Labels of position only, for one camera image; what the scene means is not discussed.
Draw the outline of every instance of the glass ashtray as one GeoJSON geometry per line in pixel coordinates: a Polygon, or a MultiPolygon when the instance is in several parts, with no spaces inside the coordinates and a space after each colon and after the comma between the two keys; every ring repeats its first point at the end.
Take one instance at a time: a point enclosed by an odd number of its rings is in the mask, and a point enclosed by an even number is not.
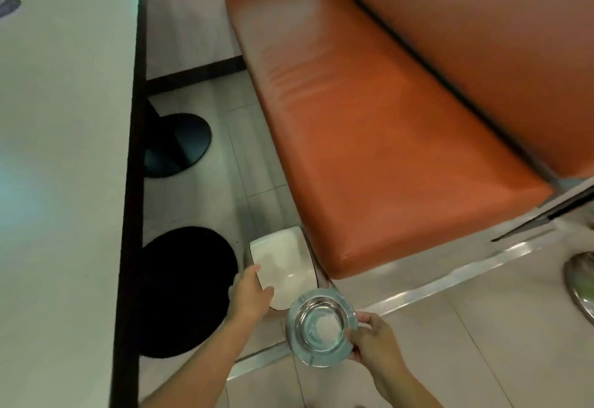
{"type": "Polygon", "coordinates": [[[314,289],[293,302],[286,337],[293,354],[308,366],[329,367],[353,350],[345,328],[357,329],[355,310],[336,289],[314,289]]]}

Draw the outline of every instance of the bench seat cushion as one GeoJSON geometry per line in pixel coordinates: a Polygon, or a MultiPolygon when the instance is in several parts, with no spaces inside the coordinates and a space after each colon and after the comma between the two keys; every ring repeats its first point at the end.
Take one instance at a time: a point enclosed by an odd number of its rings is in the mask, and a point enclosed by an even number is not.
{"type": "Polygon", "coordinates": [[[354,0],[226,4],[330,277],[484,230],[551,194],[354,0]]]}

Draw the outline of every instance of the black table base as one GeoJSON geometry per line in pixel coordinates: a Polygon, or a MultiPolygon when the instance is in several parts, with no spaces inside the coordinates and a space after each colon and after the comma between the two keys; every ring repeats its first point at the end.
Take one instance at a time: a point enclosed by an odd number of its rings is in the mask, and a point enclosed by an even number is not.
{"type": "Polygon", "coordinates": [[[143,249],[140,354],[169,358],[202,344],[221,324],[238,272],[233,248],[202,227],[172,230],[143,249]]]}
{"type": "Polygon", "coordinates": [[[212,133],[206,120],[179,113],[160,117],[153,105],[145,106],[146,144],[144,174],[165,178],[186,170],[206,152],[212,133]]]}

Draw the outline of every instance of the table top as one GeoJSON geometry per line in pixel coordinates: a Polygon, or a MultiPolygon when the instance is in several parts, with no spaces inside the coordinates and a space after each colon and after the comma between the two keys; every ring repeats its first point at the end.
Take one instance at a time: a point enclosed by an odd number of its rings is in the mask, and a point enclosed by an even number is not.
{"type": "Polygon", "coordinates": [[[138,0],[0,19],[0,406],[108,405],[138,0]]]}

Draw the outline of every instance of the bench backrest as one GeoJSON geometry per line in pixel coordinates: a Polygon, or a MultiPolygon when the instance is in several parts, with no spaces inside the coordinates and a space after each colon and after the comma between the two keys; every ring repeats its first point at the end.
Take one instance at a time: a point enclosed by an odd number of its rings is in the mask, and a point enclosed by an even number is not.
{"type": "Polygon", "coordinates": [[[361,0],[562,177],[594,174],[594,0],[361,0]]]}

